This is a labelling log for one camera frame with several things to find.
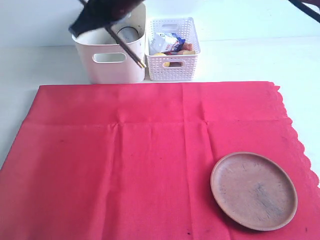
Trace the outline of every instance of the red tablecloth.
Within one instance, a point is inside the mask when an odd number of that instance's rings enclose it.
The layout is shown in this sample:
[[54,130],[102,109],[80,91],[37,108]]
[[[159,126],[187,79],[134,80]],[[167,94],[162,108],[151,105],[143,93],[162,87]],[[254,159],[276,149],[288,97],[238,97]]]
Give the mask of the red tablecloth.
[[[318,178],[291,123],[270,82],[41,86],[0,172],[0,239],[319,240]],[[216,204],[213,166],[238,151],[291,177],[284,228],[249,230]]]

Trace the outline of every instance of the wooden plate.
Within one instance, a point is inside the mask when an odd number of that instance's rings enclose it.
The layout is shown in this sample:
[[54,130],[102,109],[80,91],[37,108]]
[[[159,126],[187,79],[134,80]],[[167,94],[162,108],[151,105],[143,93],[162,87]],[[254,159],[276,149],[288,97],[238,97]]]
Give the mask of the wooden plate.
[[222,210],[254,230],[282,228],[294,217],[298,197],[289,176],[270,159],[236,152],[213,168],[211,190]]

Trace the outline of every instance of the table surface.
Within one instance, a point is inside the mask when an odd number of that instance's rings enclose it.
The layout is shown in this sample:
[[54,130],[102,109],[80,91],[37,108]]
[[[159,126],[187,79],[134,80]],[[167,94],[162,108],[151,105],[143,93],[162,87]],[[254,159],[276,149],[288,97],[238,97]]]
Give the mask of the table surface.
[[[320,37],[200,42],[195,82],[270,81],[320,176]],[[0,48],[0,166],[39,85],[89,84],[74,46]]]

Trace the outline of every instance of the plate rim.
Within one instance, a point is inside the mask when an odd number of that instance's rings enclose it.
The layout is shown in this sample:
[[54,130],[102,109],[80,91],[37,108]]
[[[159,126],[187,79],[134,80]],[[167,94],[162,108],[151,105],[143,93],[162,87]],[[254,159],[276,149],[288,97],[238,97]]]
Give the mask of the plate rim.
[[[232,216],[232,214],[229,214],[229,212],[225,211],[225,209],[223,208],[223,204],[221,203],[221,201],[215,196],[215,191],[214,191],[214,187],[213,187],[213,180],[214,180],[214,175],[215,175],[215,172],[218,168],[218,166],[224,162],[226,159],[234,156],[234,155],[254,155],[256,157],[260,157],[262,159],[264,159],[265,161],[275,165],[284,175],[285,177],[289,180],[290,182],[290,185],[293,189],[293,193],[294,193],[294,206],[293,206],[293,211],[290,213],[289,217],[281,224],[277,225],[277,226],[274,226],[274,227],[254,227],[254,226],[250,226],[250,225],[246,225],[246,224],[243,224],[241,222],[241,219],[238,219],[234,216]],[[272,161],[271,159],[263,156],[263,155],[260,155],[260,154],[257,154],[257,153],[254,153],[254,152],[250,152],[250,151],[237,151],[237,152],[233,152],[233,153],[230,153],[224,157],[222,157],[213,167],[212,169],[212,172],[211,172],[211,176],[210,176],[210,187],[211,187],[211,192],[212,192],[212,195],[216,201],[216,203],[219,205],[219,207],[222,209],[222,211],[229,217],[231,218],[232,220],[236,221],[238,224],[246,227],[246,228],[249,228],[249,229],[253,229],[253,230],[257,230],[257,231],[273,231],[273,230],[277,230],[277,229],[280,229],[280,228],[283,228],[285,225],[287,225],[288,223],[291,222],[291,220],[294,218],[294,216],[296,215],[296,212],[297,212],[297,209],[298,209],[298,194],[297,194],[297,190],[296,190],[296,187],[294,185],[294,183],[292,182],[291,178],[289,177],[289,175],[277,164],[275,163],[274,161]]]

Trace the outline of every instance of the basket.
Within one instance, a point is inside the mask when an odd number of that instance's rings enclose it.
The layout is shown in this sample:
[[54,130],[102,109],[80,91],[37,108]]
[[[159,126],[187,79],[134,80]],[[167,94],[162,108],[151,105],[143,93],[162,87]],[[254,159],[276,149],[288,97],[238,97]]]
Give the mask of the basket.
[[[132,11],[131,17],[114,25],[112,29],[118,32],[123,27],[133,27],[138,31],[139,39],[127,45],[140,59],[144,59],[146,6],[143,3]],[[72,38],[91,83],[129,84],[144,80],[145,69],[140,68],[104,28]]]
[[[176,33],[186,39],[186,43],[193,44],[195,55],[153,56],[156,52],[150,48],[155,33]],[[195,76],[200,45],[192,17],[152,19],[147,26],[148,43],[145,55],[148,61],[149,75],[152,81],[191,81]]]

